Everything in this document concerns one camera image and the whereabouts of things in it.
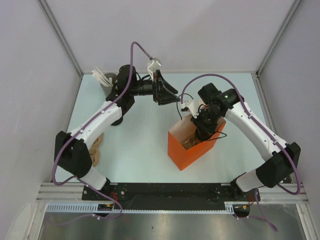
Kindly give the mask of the orange paper bag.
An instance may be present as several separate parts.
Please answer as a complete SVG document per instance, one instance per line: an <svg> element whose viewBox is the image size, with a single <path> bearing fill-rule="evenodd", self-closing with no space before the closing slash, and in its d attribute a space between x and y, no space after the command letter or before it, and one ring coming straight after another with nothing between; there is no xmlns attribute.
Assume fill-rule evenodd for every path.
<svg viewBox="0 0 320 240"><path fill-rule="evenodd" d="M210 151L218 139L226 136L222 133L226 121L220 118L217 121L216 133L209 140L200 142L196 139L196 145L186 150L181 142L189 136L196 135L196 126L191 122L191 118L191 114L184 116L168 130L167 154L180 171Z"/></svg>

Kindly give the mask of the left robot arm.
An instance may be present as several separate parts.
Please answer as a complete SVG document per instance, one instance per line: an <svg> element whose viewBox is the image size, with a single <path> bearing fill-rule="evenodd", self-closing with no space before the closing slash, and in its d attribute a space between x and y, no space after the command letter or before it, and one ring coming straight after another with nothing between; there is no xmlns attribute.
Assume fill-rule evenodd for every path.
<svg viewBox="0 0 320 240"><path fill-rule="evenodd" d="M178 91L162 76L159 69L153 70L149 79L140 78L132 65L120 67L111 92L102 106L85 123L71 132L60 131L55 137L52 181L57 182L58 167L69 172L73 178L93 188L100 200L110 196L110 180L93 166L90 147L109 127L119 125L124 115L135 103L136 96L152 96L158 105L180 101Z"/></svg>

